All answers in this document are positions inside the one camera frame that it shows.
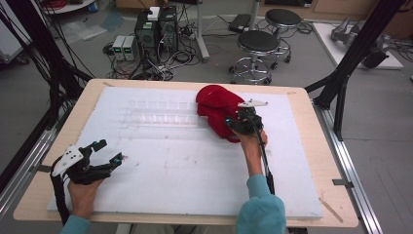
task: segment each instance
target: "metal stool base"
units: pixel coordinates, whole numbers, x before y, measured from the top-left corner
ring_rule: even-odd
[[[252,82],[257,85],[258,82],[263,82],[264,85],[269,85],[272,81],[270,68],[261,59],[253,56],[252,58],[241,58],[235,62],[235,65],[230,68],[230,72],[234,73],[231,84],[236,84],[236,79],[241,78],[247,82]]]

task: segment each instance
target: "red cloth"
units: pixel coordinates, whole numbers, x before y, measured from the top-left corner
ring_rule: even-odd
[[[222,138],[231,142],[240,142],[234,132],[225,124],[228,117],[237,119],[238,104],[242,98],[222,86],[208,85],[197,94],[198,114],[206,116],[208,124]]]

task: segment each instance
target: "black stool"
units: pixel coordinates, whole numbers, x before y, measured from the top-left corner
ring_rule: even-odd
[[[289,62],[291,60],[291,47],[284,39],[280,37],[280,35],[286,29],[295,28],[298,23],[301,22],[301,18],[297,14],[286,9],[273,9],[265,14],[265,21],[276,28],[276,30],[274,31],[274,36],[279,41],[279,49],[276,61],[271,64],[271,68],[276,69],[280,55],[288,53],[288,56],[284,61]],[[287,47],[282,47],[281,42],[284,42]]]
[[[239,59],[230,72],[234,73],[231,84],[236,84],[236,78],[243,78],[255,85],[263,81],[265,85],[271,83],[271,73],[268,65],[259,57],[276,54],[279,49],[279,40],[265,31],[246,31],[238,37],[238,47],[251,54],[251,57]]]

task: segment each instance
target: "blue sleeve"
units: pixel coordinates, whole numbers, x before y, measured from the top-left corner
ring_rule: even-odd
[[[91,227],[91,223],[79,216],[71,215],[61,229],[60,234],[86,234]]]
[[[267,179],[253,175],[246,182],[249,200],[241,207],[237,218],[237,234],[283,234],[286,226],[282,200],[271,194]]]

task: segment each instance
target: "hand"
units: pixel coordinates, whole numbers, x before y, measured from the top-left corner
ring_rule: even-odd
[[[72,199],[73,211],[72,214],[89,219],[94,212],[94,197],[96,196],[97,188],[103,182],[103,179],[97,180],[91,184],[76,184],[69,182],[70,197]]]
[[[234,132],[241,141],[241,147],[243,148],[246,165],[248,166],[249,176],[262,175],[261,166],[261,146],[259,145],[259,139],[256,134],[246,136]],[[261,130],[261,138],[264,142],[264,146],[268,143],[268,137],[264,130]]]

